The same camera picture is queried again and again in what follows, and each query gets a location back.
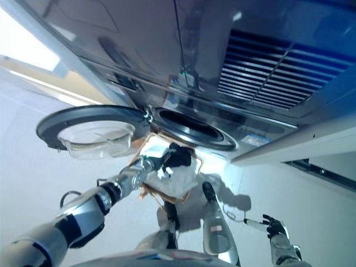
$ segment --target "robotic hand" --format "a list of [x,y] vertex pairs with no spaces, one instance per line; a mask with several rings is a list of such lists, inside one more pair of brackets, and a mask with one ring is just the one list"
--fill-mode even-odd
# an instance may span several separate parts
[[310,266],[301,261],[299,247],[290,244],[288,231],[283,223],[265,214],[263,218],[266,220],[263,220],[262,224],[267,225],[267,237],[271,242],[273,265],[294,263],[295,266]]
[[181,147],[176,146],[170,147],[162,158],[140,156],[104,184],[73,199],[52,222],[11,243],[2,252],[1,266],[59,266],[68,248],[80,248],[102,231],[110,208],[138,189],[149,172],[169,167],[169,159],[180,157]]

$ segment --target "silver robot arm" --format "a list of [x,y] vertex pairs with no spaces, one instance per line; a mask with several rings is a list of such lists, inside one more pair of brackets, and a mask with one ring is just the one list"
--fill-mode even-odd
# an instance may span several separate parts
[[138,189],[162,163],[162,159],[140,156],[120,174],[69,202],[53,221],[11,243],[2,252],[1,266],[59,266],[68,248],[80,248],[99,234],[110,208]]

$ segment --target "white cloth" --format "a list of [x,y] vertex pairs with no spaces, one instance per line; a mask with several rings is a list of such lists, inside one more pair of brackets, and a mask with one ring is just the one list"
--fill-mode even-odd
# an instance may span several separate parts
[[152,188],[166,194],[167,196],[182,199],[186,193],[188,193],[193,187],[197,186],[196,174],[197,174],[197,162],[195,158],[191,158],[190,166],[179,166],[169,168],[167,171],[170,173],[170,177],[162,176],[160,172],[153,171],[148,174],[145,184],[148,184]]

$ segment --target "ventilation grille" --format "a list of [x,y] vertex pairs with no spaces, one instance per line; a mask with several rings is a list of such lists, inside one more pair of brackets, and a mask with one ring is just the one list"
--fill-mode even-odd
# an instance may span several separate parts
[[355,62],[302,44],[231,31],[218,92],[288,110]]

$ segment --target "door glass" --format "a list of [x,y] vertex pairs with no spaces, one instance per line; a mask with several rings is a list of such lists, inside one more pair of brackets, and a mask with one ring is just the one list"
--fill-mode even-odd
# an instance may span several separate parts
[[131,145],[135,127],[120,121],[92,121],[65,128],[58,139],[77,159],[120,156]]

